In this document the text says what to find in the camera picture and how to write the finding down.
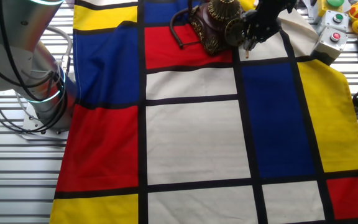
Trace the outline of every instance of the mondrian pattern cloth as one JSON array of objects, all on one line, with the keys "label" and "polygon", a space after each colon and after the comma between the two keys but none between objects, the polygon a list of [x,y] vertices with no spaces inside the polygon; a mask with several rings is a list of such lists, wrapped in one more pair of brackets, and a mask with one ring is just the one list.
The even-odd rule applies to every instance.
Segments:
[{"label": "mondrian pattern cloth", "polygon": [[[344,75],[294,11],[248,59],[180,50],[186,0],[77,0],[78,95],[51,224],[358,223]],[[186,18],[175,30],[197,41]]]}]

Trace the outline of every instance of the red square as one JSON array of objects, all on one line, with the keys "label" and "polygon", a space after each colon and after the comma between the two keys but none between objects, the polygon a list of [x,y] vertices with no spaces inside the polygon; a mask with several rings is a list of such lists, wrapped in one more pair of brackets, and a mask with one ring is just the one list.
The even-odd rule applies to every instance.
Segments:
[{"label": "red square", "polygon": [[57,192],[137,187],[137,106],[76,105]]},{"label": "red square", "polygon": [[327,180],[335,219],[358,218],[358,177]]},{"label": "red square", "polygon": [[[189,24],[175,26],[174,29],[184,44],[199,41]],[[175,65],[200,66],[212,62],[232,62],[231,50],[210,56],[200,43],[185,45],[183,49],[180,49],[172,37],[169,27],[145,28],[145,53],[147,69]]]}]

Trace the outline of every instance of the blue rectangle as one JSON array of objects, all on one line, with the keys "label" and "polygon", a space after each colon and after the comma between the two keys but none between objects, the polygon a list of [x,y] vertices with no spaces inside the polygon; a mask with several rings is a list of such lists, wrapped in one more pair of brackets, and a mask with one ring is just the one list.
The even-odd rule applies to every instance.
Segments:
[{"label": "blue rectangle", "polygon": [[314,174],[289,63],[243,67],[261,178]]},{"label": "blue rectangle", "polygon": [[[194,0],[193,7],[197,6],[200,1]],[[170,22],[175,13],[187,8],[187,0],[176,0],[175,2],[152,3],[144,2],[144,22],[160,23]]]},{"label": "blue rectangle", "polygon": [[139,99],[137,28],[74,35],[77,98],[91,105],[127,104]]}]

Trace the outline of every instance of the metal table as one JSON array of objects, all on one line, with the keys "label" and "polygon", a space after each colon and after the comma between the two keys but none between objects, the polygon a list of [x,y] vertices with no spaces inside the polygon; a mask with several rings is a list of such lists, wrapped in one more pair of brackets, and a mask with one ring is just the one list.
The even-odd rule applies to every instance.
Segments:
[{"label": "metal table", "polygon": [[[306,9],[299,9],[298,12],[312,22]],[[63,3],[51,25],[72,35],[73,3]],[[355,94],[358,92],[357,36],[351,32],[348,35],[350,38],[344,53],[331,66],[346,76],[351,93]],[[41,39],[49,51],[60,59],[65,52],[66,41],[49,31],[45,31]],[[7,117],[16,124],[22,124],[24,112],[14,92],[0,92],[0,102]],[[28,142],[0,124],[0,223],[49,222],[65,143]]]}]

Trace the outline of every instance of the yellow rectangle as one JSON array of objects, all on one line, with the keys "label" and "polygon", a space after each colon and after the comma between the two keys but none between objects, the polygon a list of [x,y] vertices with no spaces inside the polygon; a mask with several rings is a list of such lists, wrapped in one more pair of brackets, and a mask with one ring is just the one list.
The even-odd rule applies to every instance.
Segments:
[{"label": "yellow rectangle", "polygon": [[115,28],[124,21],[137,22],[137,6],[103,10],[74,6],[73,28],[77,30]]},{"label": "yellow rectangle", "polygon": [[325,172],[358,169],[358,124],[344,75],[319,60],[298,63]]},{"label": "yellow rectangle", "polygon": [[137,224],[137,195],[55,199],[50,224]]}]

